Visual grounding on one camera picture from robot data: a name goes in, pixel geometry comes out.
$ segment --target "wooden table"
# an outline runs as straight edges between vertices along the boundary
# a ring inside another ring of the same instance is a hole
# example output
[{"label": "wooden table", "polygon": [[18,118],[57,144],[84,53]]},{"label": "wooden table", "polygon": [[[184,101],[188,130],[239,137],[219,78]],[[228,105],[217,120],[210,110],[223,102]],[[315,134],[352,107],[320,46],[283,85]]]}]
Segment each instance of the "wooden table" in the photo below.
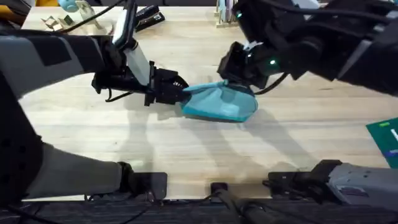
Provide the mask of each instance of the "wooden table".
[{"label": "wooden table", "polygon": [[[238,27],[216,29],[213,10],[163,7],[166,21],[136,39],[148,60],[179,71],[189,84],[218,81],[220,58],[244,37]],[[115,21],[120,11],[100,21]],[[40,18],[61,12],[34,7],[23,28],[44,29]],[[142,95],[105,103],[107,93],[97,95],[92,78],[80,75],[21,99],[36,131],[68,152],[168,173],[168,198],[203,198],[220,181],[238,195],[266,196],[260,183],[268,172],[311,170],[322,159],[388,167],[365,125],[396,117],[398,98],[365,88],[312,74],[288,78],[257,97],[259,110],[249,121],[236,124],[184,118],[176,106],[145,107]]]}]

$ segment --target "green book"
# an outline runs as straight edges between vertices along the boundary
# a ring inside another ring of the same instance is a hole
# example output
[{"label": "green book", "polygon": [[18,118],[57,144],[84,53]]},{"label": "green book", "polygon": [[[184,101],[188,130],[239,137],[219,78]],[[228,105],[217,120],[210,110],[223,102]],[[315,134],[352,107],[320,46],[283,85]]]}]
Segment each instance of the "green book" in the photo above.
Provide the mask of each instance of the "green book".
[{"label": "green book", "polygon": [[398,118],[366,125],[391,168],[398,169]]}]

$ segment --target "wooden tabletop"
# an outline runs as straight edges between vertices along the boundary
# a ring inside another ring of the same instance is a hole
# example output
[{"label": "wooden tabletop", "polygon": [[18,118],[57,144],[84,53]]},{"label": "wooden tabletop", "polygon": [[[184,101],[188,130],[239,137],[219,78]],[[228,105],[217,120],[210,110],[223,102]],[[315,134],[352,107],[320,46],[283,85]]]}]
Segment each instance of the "wooden tabletop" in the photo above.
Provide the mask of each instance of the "wooden tabletop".
[{"label": "wooden tabletop", "polygon": [[[221,57],[233,41],[244,41],[239,28],[216,29],[212,7],[160,10],[166,21],[135,36],[147,59],[191,85],[221,80]],[[100,21],[115,22],[120,11]],[[40,18],[60,13],[34,7],[23,28],[44,29]],[[168,173],[168,198],[203,198],[212,182],[233,184],[238,195],[266,196],[261,180],[268,172],[311,170],[322,159],[388,167],[365,125],[396,117],[398,98],[365,88],[310,73],[289,77],[257,97],[250,120],[236,124],[184,118],[177,106],[145,107],[142,95],[105,103],[107,93],[97,95],[92,78],[80,75],[21,99],[34,128],[65,151]]]}]

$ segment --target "black cable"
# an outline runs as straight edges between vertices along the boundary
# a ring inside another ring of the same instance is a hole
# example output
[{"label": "black cable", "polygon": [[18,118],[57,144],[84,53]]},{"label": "black cable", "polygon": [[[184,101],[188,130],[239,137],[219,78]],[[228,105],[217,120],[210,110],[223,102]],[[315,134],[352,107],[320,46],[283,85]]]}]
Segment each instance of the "black cable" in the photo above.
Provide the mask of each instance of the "black cable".
[{"label": "black cable", "polygon": [[103,11],[101,11],[101,12],[95,14],[94,16],[91,16],[90,18],[88,18],[88,19],[86,19],[86,20],[84,20],[84,21],[81,21],[81,22],[79,22],[78,24],[75,24],[75,25],[73,25],[73,26],[71,26],[71,27],[69,27],[69,28],[67,28],[67,29],[61,30],[60,32],[61,32],[61,33],[69,33],[69,32],[71,32],[71,31],[73,31],[73,30],[75,30],[75,29],[81,27],[82,25],[86,24],[87,22],[92,21],[92,20],[98,18],[99,16],[102,16],[103,14],[107,13],[109,10],[113,9],[115,6],[117,6],[118,4],[120,4],[120,3],[124,2],[124,1],[125,1],[125,0],[118,0],[116,3],[110,5],[109,7],[107,7],[107,8],[104,9]]},{"label": "black cable", "polygon": [[268,93],[269,91],[273,90],[275,87],[279,86],[279,84],[285,80],[285,78],[288,76],[288,73],[283,73],[274,83],[272,83],[271,85],[269,85],[267,88],[258,91],[257,93],[254,93],[255,95],[263,95],[265,93]]},{"label": "black cable", "polygon": [[31,220],[35,220],[37,222],[45,223],[45,224],[59,224],[59,223],[54,222],[54,221],[50,221],[50,220],[47,220],[47,219],[44,219],[44,218],[40,218],[40,217],[38,217],[36,215],[31,215],[31,214],[29,214],[27,212],[22,211],[19,208],[16,208],[16,207],[13,207],[13,206],[10,206],[10,205],[6,205],[6,206],[4,206],[4,208],[7,209],[11,213],[19,215],[21,218],[29,218]]},{"label": "black cable", "polygon": [[353,12],[349,10],[333,10],[333,9],[300,9],[297,7],[289,7],[283,4],[279,4],[272,0],[260,0],[276,9],[290,12],[294,14],[304,14],[304,15],[329,15],[329,16],[343,16],[343,17],[353,17],[357,19],[367,19],[370,21],[380,22],[383,24],[390,23],[391,19],[383,16],[378,16],[366,12]]},{"label": "black cable", "polygon": [[139,212],[137,215],[134,215],[133,217],[131,217],[129,220],[126,220],[120,224],[127,224],[129,222],[132,222],[134,220],[136,220],[137,218],[139,218],[141,215],[145,214],[146,212],[148,212],[153,206],[155,206],[155,204],[151,204],[149,206],[147,206],[146,208],[144,208],[141,212]]},{"label": "black cable", "polygon": [[286,212],[286,211],[280,210],[280,209],[278,209],[278,208],[269,206],[269,205],[267,205],[266,203],[263,203],[263,202],[253,202],[253,201],[252,201],[252,202],[248,202],[248,203],[246,204],[246,206],[247,206],[247,205],[250,205],[250,204],[252,204],[252,205],[257,205],[258,207],[266,207],[266,208],[268,208],[269,210],[272,210],[272,211],[275,211],[275,212],[279,212],[279,213],[281,213],[281,214],[284,214],[284,215],[287,215],[287,216],[290,216],[290,217],[294,217],[294,218],[296,218],[296,219],[298,219],[298,220],[300,220],[300,221],[303,221],[303,222],[309,222],[309,223],[312,223],[312,224],[322,224],[322,223],[317,222],[317,221],[315,221],[315,220],[311,220],[311,219],[309,219],[309,218],[307,218],[307,217],[305,217],[305,216],[296,215],[296,214],[293,214],[293,213],[290,213],[290,212]]}]

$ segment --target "cable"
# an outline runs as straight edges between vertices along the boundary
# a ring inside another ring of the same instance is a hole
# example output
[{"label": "cable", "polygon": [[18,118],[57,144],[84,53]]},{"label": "cable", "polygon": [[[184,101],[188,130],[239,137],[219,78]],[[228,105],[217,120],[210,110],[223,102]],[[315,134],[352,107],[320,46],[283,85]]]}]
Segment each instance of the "cable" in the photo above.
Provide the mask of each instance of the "cable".
[{"label": "cable", "polygon": [[120,224],[127,224],[131,221],[136,220],[137,218],[139,218],[141,215],[145,214],[146,212],[148,212],[153,206],[155,206],[155,204],[151,204],[149,206],[147,206],[145,209],[143,209],[141,212],[139,212],[137,215],[134,215],[133,217],[131,217],[129,220],[126,220]]},{"label": "cable", "polygon": [[269,206],[269,205],[267,205],[266,203],[263,203],[263,202],[254,202],[254,201],[248,202],[247,204],[245,204],[244,207],[247,207],[250,204],[257,205],[259,207],[266,207],[269,210],[272,210],[272,211],[275,211],[275,212],[279,212],[281,214],[284,214],[284,215],[287,215],[287,216],[290,216],[290,217],[294,217],[294,218],[296,218],[296,219],[298,219],[300,221],[303,221],[303,222],[309,222],[309,223],[313,223],[313,224],[322,224],[322,223],[317,222],[315,220],[311,220],[311,219],[309,219],[309,218],[307,218],[307,217],[305,217],[303,215],[296,215],[296,214],[293,214],[293,213],[290,213],[290,212],[286,212],[286,211],[280,210],[278,208],[274,208],[272,206]]},{"label": "cable", "polygon": [[16,208],[16,207],[13,207],[13,206],[10,206],[10,205],[6,205],[6,206],[4,206],[4,208],[7,209],[11,213],[19,215],[21,218],[29,218],[31,220],[35,220],[37,222],[41,222],[41,223],[45,223],[45,224],[59,224],[59,223],[54,222],[54,221],[50,221],[50,220],[47,220],[47,219],[44,219],[44,218],[40,218],[40,217],[38,217],[36,215],[31,215],[31,214],[29,214],[27,212],[22,211],[19,208]]},{"label": "cable", "polygon": [[61,30],[60,32],[61,33],[69,33],[71,31],[81,27],[82,25],[86,24],[87,22],[92,21],[92,20],[98,18],[99,16],[102,16],[103,14],[107,13],[109,10],[113,9],[115,6],[117,6],[118,4],[122,3],[123,1],[125,1],[125,0],[118,0],[116,3],[110,5],[109,7],[107,7],[103,11],[95,14],[94,16],[91,16],[90,18],[88,18],[88,19],[86,19],[84,21],[81,21],[78,24],[75,24],[75,25],[73,25],[73,26],[71,26],[71,27],[69,27],[67,29]]},{"label": "cable", "polygon": [[260,0],[260,1],[276,9],[295,14],[353,17],[357,19],[367,19],[374,22],[380,22],[383,24],[388,24],[391,21],[391,19],[388,19],[386,17],[377,16],[366,12],[353,12],[349,10],[333,10],[333,9],[300,9],[297,7],[285,6],[283,4],[276,3],[275,1],[272,0]]},{"label": "cable", "polygon": [[269,85],[269,87],[258,91],[257,93],[254,93],[255,95],[263,95],[265,93],[268,93],[269,91],[273,90],[275,87],[279,86],[279,84],[285,80],[285,78],[288,76],[288,73],[283,73],[273,84]]}]

